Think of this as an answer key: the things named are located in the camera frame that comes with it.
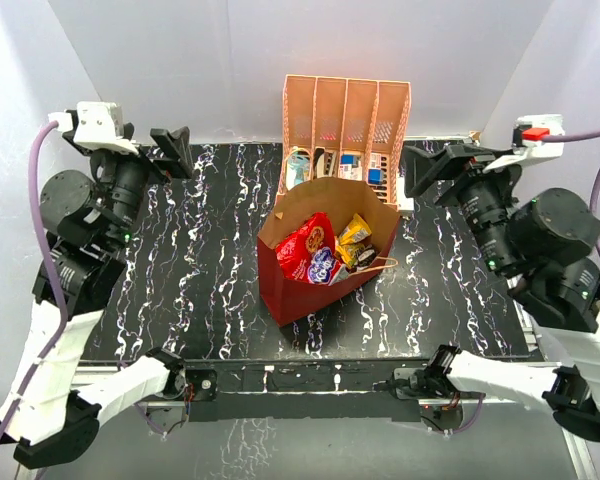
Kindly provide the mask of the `yellow snack packet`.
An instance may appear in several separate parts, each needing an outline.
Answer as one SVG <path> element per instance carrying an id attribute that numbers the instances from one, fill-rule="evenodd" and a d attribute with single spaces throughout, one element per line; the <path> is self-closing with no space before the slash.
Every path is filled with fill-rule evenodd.
<path id="1" fill-rule="evenodd" d="M 355 267 L 357 259 L 364 250 L 364 241 L 372 234 L 367 222 L 355 214 L 336 240 L 336 252 L 348 269 Z"/>

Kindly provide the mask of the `red paper bag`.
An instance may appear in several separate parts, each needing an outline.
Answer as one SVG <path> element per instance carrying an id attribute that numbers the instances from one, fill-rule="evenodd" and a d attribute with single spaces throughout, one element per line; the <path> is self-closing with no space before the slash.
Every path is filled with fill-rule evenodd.
<path id="1" fill-rule="evenodd" d="M 357 218 L 370 227 L 362 245 L 376 253 L 361 270 L 336 251 L 336 237 Z M 399 220 L 362 181 L 323 177 L 281 195 L 257 240 L 259 292 L 276 324 L 315 313 L 378 275 Z"/>

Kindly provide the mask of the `red cookie snack bag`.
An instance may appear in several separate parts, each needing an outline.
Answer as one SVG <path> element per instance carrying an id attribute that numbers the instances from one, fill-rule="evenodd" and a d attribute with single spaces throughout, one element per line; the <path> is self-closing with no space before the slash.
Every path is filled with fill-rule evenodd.
<path id="1" fill-rule="evenodd" d="M 346 279 L 349 271 L 336 256 L 335 240 L 328 216 L 315 213 L 276 247 L 284 277 L 329 286 Z"/>

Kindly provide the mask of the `purple brown candy packet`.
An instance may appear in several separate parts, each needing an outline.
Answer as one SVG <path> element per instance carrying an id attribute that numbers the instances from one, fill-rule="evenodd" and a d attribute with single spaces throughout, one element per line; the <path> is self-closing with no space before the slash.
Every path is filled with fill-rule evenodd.
<path id="1" fill-rule="evenodd" d="M 351 265 L 348 267 L 348 270 L 350 272 L 364 270 L 373 263 L 376 256 L 377 251 L 373 245 L 363 245 L 354 252 Z"/>

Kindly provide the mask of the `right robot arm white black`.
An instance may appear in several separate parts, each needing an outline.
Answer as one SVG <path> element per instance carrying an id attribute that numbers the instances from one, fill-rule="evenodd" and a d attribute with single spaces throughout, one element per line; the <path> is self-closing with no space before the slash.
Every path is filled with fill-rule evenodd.
<path id="1" fill-rule="evenodd" d="M 508 294 L 560 342 L 568 366 L 529 367 L 442 345 L 419 370 L 395 370 L 396 398 L 496 396 L 546 412 L 563 429 L 600 443 L 600 269 L 591 253 L 600 220 L 576 193 L 554 187 L 519 205 L 523 172 L 511 150 L 470 144 L 429 153 L 411 148 L 404 192 L 416 198 L 447 183 L 437 204 L 462 211 L 487 268 L 512 282 Z"/>

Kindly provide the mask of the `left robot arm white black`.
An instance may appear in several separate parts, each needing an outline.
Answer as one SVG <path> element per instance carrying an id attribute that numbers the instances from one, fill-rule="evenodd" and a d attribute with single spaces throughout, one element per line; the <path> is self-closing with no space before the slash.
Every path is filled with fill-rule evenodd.
<path id="1" fill-rule="evenodd" d="M 88 172 L 64 170 L 45 182 L 38 180 L 39 148 L 30 153 L 30 210 L 43 260 L 29 335 L 0 407 L 0 445 L 14 446 L 20 479 L 76 460 L 127 408 L 152 396 L 179 399 L 188 389 L 183 360 L 161 347 L 102 380 L 73 384 L 86 341 L 124 271 L 118 254 L 147 188 L 192 175 L 188 128 L 151 131 L 162 151 L 158 160 L 134 145 L 133 132 L 126 124 L 112 142 L 83 148 Z"/>

